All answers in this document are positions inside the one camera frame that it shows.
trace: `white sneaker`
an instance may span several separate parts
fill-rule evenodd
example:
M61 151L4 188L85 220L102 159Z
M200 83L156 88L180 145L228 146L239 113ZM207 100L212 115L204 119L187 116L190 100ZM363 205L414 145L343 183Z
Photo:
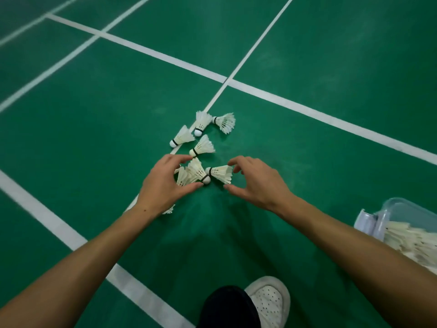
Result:
M257 308L261 328L284 328L290 311L290 293L280 280L264 276L244 291Z

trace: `feather shuttlecock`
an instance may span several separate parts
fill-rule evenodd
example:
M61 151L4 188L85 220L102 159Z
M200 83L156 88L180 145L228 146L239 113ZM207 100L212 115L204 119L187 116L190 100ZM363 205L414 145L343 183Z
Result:
M194 175L189 173L183 167L179 168L178 180L176 181L177 185L185 186L185 185L193 183L195 181L197 181L197 177L195 177Z
M198 156L202 153L214 153L215 151L214 145L209 140L208 135L204 135L189 153L191 156Z
M205 169L205 173L208 176L213 176L217 178L219 181L225 184L231 184L232 179L232 170L231 166L220 166L220 167L208 167Z
M211 182L211 178L206 175L205 170L202 167L202 163L196 157L188 164L187 172L195 176L200 182L205 185Z
M216 116L212 122L217 125L220 130L226 134L230 133L235 126L234 113L225 114L223 116Z
M163 214L172 214L173 213L173 206L171 206L169 209L167 209Z
M200 137L203 134L205 128L212 121L212 116L206 111L196 112L196 123L194 124L194 135Z
M183 126L182 129L179 130L176 137L170 141L170 146L175 148L180 144L192 142L194 139L194 136L191 134L187 126Z

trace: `clear plastic box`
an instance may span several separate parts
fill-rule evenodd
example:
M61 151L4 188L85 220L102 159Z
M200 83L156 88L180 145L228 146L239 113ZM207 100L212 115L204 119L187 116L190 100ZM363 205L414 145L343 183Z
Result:
M429 233L437 232L437 214L403 198L387 200L374 214L362 209L354 228L383 241L388 221L408 222L412 227L423 228Z

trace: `black pant leg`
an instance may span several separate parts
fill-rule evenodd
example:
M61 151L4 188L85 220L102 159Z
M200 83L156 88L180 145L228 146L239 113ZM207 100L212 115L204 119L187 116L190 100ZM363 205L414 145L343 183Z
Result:
M255 305L243 289L221 287L205 301L198 328L261 328Z

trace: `forearm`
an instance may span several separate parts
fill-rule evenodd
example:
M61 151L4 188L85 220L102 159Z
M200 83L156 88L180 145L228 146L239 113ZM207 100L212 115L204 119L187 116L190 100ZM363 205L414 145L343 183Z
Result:
M148 224L129 211L0 310L2 327L72 327L113 265Z
M345 270L391 325L437 326L434 274L303 200L279 215Z

